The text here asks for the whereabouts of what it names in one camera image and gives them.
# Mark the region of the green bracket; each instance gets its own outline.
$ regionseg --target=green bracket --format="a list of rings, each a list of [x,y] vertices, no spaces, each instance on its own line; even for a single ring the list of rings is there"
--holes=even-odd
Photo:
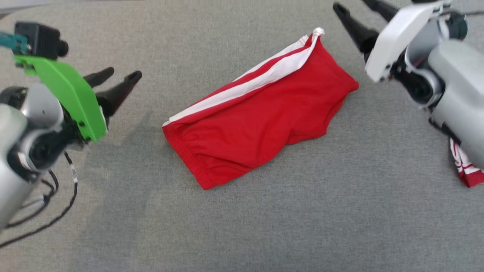
[[[14,55],[23,64],[25,74],[35,76],[51,90],[69,112],[84,140],[98,141],[107,131],[96,95],[79,73],[70,65],[40,57]]]

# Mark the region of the folded red and white garment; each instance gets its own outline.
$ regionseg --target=folded red and white garment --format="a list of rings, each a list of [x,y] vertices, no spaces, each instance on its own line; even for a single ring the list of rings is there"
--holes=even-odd
[[[467,157],[466,153],[451,138],[451,151],[455,159],[455,165],[459,172],[460,180],[468,187],[474,187],[484,183],[484,171],[475,167]]]
[[[165,136],[200,186],[211,189],[318,138],[358,89],[323,47],[317,28],[169,118]]]

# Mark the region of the gray fabric surface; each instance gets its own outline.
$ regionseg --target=gray fabric surface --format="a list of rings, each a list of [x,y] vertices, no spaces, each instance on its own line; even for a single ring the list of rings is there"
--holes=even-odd
[[[383,28],[360,1],[342,2]],[[454,5],[484,9],[481,0]],[[72,211],[1,250],[0,271],[484,271],[484,186],[459,181],[447,138],[399,84],[366,77],[332,2],[89,2],[24,10],[0,29],[16,20],[60,29],[70,45],[64,61],[82,74],[115,67],[107,87],[136,69],[144,77],[109,135],[72,152],[80,177]],[[480,50],[483,23],[472,18],[467,39]],[[324,46],[360,89],[326,136],[203,191],[167,144],[163,122],[315,27],[325,29]],[[7,50],[0,59],[2,86],[36,81]],[[61,192],[51,207],[1,241],[67,205],[67,164],[55,171]]]

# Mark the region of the garment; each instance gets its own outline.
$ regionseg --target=garment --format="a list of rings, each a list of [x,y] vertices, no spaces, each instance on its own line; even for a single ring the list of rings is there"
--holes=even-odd
[[[323,47],[317,28],[174,115],[165,136],[200,186],[211,189],[326,134],[358,83]]]
[[[484,171],[475,167],[467,157],[466,153],[460,149],[459,145],[451,138],[451,152],[455,159],[455,165],[459,172],[460,180],[468,187],[472,188],[484,183]]]

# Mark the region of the robotic arm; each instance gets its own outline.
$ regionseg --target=robotic arm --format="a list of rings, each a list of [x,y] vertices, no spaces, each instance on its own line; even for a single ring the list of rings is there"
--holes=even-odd
[[[57,61],[68,51],[59,31],[37,23],[18,22],[14,35],[0,33],[0,45],[12,49],[17,67],[42,81],[0,91],[1,231],[67,148],[82,149],[107,133],[109,119],[142,74],[136,71],[115,87],[94,93],[92,88],[114,69],[80,76]]]
[[[430,123],[484,169],[484,55],[462,42],[466,15],[451,10],[451,0],[413,0],[400,10],[379,0],[363,2],[389,22],[381,33],[339,3],[333,9],[363,54],[368,76],[402,83],[428,110]]]

